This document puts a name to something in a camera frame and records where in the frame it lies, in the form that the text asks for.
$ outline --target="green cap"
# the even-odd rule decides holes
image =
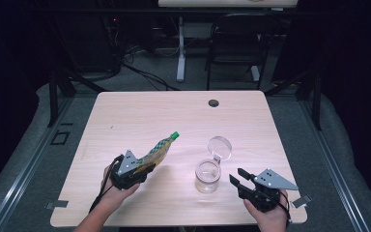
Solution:
[[[173,132],[171,135],[170,135],[170,137],[173,139],[173,140],[175,140],[178,136],[180,136],[179,135],[179,133],[178,132]]]

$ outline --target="clear round lid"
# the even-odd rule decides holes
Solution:
[[[214,160],[228,160],[231,158],[233,147],[230,141],[222,136],[216,136],[209,140],[207,147]]]

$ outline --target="gray carpet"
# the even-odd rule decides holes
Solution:
[[[276,61],[280,43],[276,43],[273,48],[262,90],[272,87],[270,82],[272,64]],[[159,53],[139,52],[133,56],[131,65],[156,74],[166,80],[169,85],[181,90],[204,90],[206,80],[204,54],[205,50],[200,47],[187,50],[185,82],[183,83],[175,80],[177,55],[163,56]],[[126,68],[122,68],[116,76],[96,83],[111,91],[156,91],[156,88],[144,77]],[[53,228],[49,222],[52,211],[46,209],[45,205],[55,201],[59,196],[96,99],[96,94],[92,90],[77,82],[74,85],[78,94],[71,101],[64,100],[69,107],[65,114],[61,115],[55,127],[56,131],[69,133],[67,142],[64,145],[44,146],[42,157],[36,161],[37,168],[31,173],[32,178],[25,183],[26,190],[22,192],[18,202],[14,203],[14,210],[8,212],[5,219],[1,220],[0,228],[3,228],[3,231],[71,231],[71,228]],[[164,87],[160,85],[157,88],[164,90]],[[307,103],[296,101],[292,95],[294,91],[295,87],[291,87],[281,95],[268,98],[272,116],[300,192],[309,194],[313,198],[306,208],[308,221],[303,224],[290,225],[288,231],[355,231],[337,188],[328,173],[323,159],[323,149],[315,136],[312,125],[307,121],[306,112],[303,111]],[[47,136],[48,86],[43,86],[38,94],[41,103],[34,121],[0,176],[0,207],[12,184],[16,181],[18,173],[22,172],[25,164],[36,154],[38,148],[42,147],[42,138]],[[323,98],[322,102],[321,123],[324,137],[371,231],[371,192],[354,167],[352,148],[349,145],[347,134],[333,106],[326,98]],[[53,133],[46,140],[50,142],[52,138]],[[104,231],[117,231],[117,229],[105,228]]]

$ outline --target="person's right hand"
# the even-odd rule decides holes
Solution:
[[[285,189],[281,189],[280,191],[288,198],[288,193]],[[282,195],[279,198],[279,202],[283,206],[288,204],[287,200]],[[262,213],[247,199],[243,201],[243,204],[248,212],[257,220],[261,232],[282,232],[286,230],[287,215],[280,206],[276,206],[275,209],[269,212]]]

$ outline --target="person's hand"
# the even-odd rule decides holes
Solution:
[[[108,169],[109,169],[109,166],[104,168],[103,181],[106,178]],[[137,191],[139,187],[140,187],[140,184],[136,184],[129,189],[119,190],[118,188],[112,187],[111,180],[110,178],[108,178],[106,180],[106,186],[104,187],[104,191],[103,191],[103,192],[107,191],[107,193],[101,198],[99,205],[97,205],[95,208],[97,207],[102,208],[106,212],[109,212],[109,214],[112,214],[122,205],[123,201],[126,198],[128,198],[130,195],[132,195],[135,191]]]
[[[288,193],[285,189],[281,189],[280,191],[288,198]],[[279,202],[283,206],[286,206],[288,203],[282,195],[279,198]],[[286,230],[287,215],[280,206],[276,206],[275,209],[269,212],[262,213],[247,199],[243,201],[243,204],[248,212],[257,220],[261,232],[282,232]]]

